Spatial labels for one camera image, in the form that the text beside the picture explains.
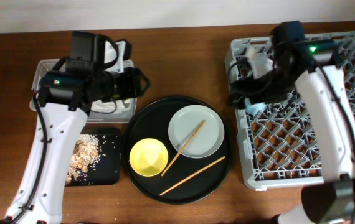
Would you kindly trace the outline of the white napkin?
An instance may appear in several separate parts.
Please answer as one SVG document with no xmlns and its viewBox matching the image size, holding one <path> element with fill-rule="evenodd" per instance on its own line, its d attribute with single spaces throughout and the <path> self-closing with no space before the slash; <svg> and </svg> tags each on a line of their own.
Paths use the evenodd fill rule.
<svg viewBox="0 0 355 224">
<path fill-rule="evenodd" d="M 122 113 L 130 107 L 131 99 L 102 102 L 101 100 L 92 103 L 91 111 L 96 113 Z"/>
</svg>

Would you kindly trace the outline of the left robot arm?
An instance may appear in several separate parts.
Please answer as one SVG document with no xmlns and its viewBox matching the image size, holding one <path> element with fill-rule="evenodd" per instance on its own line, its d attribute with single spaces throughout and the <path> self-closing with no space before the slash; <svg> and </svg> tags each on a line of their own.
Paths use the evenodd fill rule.
<svg viewBox="0 0 355 224">
<path fill-rule="evenodd" d="M 1 223 L 60 223 L 70 160 L 95 101 L 142 96 L 150 80 L 136 67 L 126 39 L 75 31 L 69 56 L 40 80 L 32 102 L 35 136 L 17 194 Z"/>
</svg>

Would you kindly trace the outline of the blue cup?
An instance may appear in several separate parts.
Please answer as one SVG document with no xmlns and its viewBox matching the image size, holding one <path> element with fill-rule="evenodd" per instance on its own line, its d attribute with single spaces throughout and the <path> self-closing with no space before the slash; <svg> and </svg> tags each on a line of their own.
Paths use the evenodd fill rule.
<svg viewBox="0 0 355 224">
<path fill-rule="evenodd" d="M 255 103 L 252 104 L 249 98 L 244 100 L 246 113 L 255 116 L 259 111 L 262 113 L 267 107 L 265 103 Z"/>
</svg>

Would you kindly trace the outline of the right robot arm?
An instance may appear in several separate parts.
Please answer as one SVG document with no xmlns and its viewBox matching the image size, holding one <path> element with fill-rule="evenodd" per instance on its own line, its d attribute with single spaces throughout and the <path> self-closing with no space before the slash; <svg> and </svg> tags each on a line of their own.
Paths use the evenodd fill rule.
<svg viewBox="0 0 355 224">
<path fill-rule="evenodd" d="M 240 65 L 252 76 L 229 84 L 230 104 L 247 109 L 278 103 L 296 90 L 305 101 L 321 153 L 323 183 L 304 187 L 301 203 L 275 215 L 274 223 L 355 222 L 355 119 L 344 87 L 344 71 L 331 39 L 309 40 L 300 21 L 271 31 L 273 58 L 247 52 L 227 64 L 228 76 Z"/>
</svg>

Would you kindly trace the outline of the food scraps pile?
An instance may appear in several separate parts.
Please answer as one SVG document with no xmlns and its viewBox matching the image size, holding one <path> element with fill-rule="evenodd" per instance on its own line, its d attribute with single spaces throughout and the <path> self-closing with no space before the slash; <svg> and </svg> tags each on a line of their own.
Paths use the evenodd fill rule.
<svg viewBox="0 0 355 224">
<path fill-rule="evenodd" d="M 65 185 L 72 185 L 72 182 L 88 182 L 88 172 L 95 171 L 100 159 L 105 153 L 100 145 L 100 140 L 91 134 L 81 134 L 75 144 L 70 160 Z"/>
</svg>

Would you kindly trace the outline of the yellow bowl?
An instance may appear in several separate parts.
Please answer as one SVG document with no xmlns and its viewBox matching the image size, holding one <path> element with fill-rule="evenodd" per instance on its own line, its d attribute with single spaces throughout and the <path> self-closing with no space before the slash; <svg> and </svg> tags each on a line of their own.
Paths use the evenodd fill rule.
<svg viewBox="0 0 355 224">
<path fill-rule="evenodd" d="M 161 141 L 145 138 L 131 148 L 128 161 L 138 175 L 153 177 L 162 173 L 168 164 L 168 159 L 168 150 Z"/>
</svg>

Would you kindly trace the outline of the wooden chopstick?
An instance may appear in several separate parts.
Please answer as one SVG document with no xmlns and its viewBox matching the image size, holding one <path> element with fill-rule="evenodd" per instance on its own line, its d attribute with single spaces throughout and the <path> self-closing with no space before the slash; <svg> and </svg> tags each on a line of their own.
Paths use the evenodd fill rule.
<svg viewBox="0 0 355 224">
<path fill-rule="evenodd" d="M 201 130 L 201 128 L 203 127 L 203 125 L 205 124 L 205 120 L 202 120 L 199 124 L 199 126 L 197 127 L 197 129 L 193 132 L 193 134 L 190 136 L 190 138 L 184 143 L 184 145 L 181 147 L 181 149 L 179 150 L 179 152 L 174 156 L 174 158 L 172 159 L 172 161 L 166 166 L 165 170 L 161 173 L 161 176 L 163 176 L 168 170 L 169 168 L 174 164 L 174 162 L 177 160 L 177 158 L 183 153 L 183 151 L 188 147 L 188 145 L 190 145 L 191 141 L 196 137 L 196 135 L 199 133 L 199 131 Z"/>
<path fill-rule="evenodd" d="M 180 185 L 182 185 L 183 183 L 187 182 L 188 180 L 192 179 L 193 177 L 197 176 L 198 174 L 204 172 L 205 170 L 211 168 L 212 166 L 218 164 L 219 162 L 223 161 L 226 159 L 226 156 L 222 156 L 219 159 L 211 162 L 210 164 L 206 165 L 205 167 L 197 170 L 196 172 L 194 172 L 193 174 L 187 176 L 186 178 L 184 178 L 183 180 L 180 180 L 178 183 L 174 184 L 173 186 L 171 186 L 170 188 L 166 189 L 165 191 L 161 192 L 159 194 L 159 196 L 163 196 L 164 194 L 172 191 L 173 189 L 175 189 L 176 187 L 179 187 Z"/>
</svg>

